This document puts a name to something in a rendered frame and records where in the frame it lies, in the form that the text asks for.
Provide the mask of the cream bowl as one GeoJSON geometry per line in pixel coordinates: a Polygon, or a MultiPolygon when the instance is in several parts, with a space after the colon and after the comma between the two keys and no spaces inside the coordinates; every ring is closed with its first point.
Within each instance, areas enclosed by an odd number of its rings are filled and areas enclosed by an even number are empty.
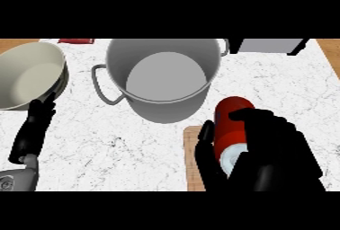
{"type": "Polygon", "coordinates": [[[69,80],[60,48],[45,42],[25,43],[0,55],[0,111],[25,111],[31,100],[60,96],[69,80]]]}

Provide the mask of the red can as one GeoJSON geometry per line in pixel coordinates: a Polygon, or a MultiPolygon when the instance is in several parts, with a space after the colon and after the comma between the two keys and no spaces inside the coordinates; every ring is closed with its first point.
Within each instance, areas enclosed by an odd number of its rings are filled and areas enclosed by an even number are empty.
{"type": "Polygon", "coordinates": [[[229,119],[229,113],[244,108],[252,109],[254,105],[238,96],[224,98],[215,106],[214,152],[218,166],[226,175],[230,175],[241,152],[246,151],[244,122],[229,119]]]}

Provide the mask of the grey and black appliance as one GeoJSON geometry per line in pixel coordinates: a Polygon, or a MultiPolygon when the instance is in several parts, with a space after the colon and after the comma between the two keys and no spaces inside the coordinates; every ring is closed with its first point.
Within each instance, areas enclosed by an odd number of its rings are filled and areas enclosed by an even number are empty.
{"type": "Polygon", "coordinates": [[[229,53],[282,53],[295,56],[306,44],[307,39],[229,39],[229,53]]]}

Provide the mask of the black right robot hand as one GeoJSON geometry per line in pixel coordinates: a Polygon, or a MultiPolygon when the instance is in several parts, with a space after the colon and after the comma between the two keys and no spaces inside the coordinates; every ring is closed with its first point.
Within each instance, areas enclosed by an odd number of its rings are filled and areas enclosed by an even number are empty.
{"type": "Polygon", "coordinates": [[[229,113],[244,123],[246,150],[232,173],[217,165],[212,139],[215,124],[205,121],[195,146],[202,185],[212,192],[323,192],[322,171],[304,135],[272,111],[244,108],[229,113]]]}

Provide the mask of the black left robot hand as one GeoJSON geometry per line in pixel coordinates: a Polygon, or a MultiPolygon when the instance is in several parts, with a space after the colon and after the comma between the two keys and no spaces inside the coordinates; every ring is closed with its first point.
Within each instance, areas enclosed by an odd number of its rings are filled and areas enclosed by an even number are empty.
{"type": "Polygon", "coordinates": [[[54,99],[56,93],[51,93],[42,102],[40,100],[29,102],[26,120],[19,128],[7,158],[13,164],[23,164],[26,155],[40,155],[45,130],[56,114],[54,99]]]}

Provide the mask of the grey metal pot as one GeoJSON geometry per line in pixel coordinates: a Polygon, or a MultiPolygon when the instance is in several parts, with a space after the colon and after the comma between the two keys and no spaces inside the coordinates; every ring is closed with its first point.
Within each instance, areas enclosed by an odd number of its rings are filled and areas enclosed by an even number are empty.
{"type": "Polygon", "coordinates": [[[214,39],[113,39],[106,69],[121,92],[109,105],[127,101],[155,123],[174,123],[201,108],[229,42],[214,39]]]}

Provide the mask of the red flat object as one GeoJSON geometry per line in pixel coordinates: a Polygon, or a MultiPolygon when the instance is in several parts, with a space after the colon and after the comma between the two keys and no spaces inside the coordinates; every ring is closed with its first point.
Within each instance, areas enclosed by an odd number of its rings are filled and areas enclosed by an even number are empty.
{"type": "Polygon", "coordinates": [[[59,39],[57,43],[68,43],[68,44],[93,44],[94,39],[59,39]]]}

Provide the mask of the wooden cutting board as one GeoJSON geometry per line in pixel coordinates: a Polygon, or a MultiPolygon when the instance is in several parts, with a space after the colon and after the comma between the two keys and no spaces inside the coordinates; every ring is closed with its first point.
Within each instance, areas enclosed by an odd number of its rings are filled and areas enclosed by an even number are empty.
{"type": "Polygon", "coordinates": [[[195,162],[193,150],[198,143],[198,134],[201,126],[189,126],[183,130],[183,150],[184,150],[184,165],[186,165],[186,180],[187,191],[205,191],[202,178],[195,162]]]}

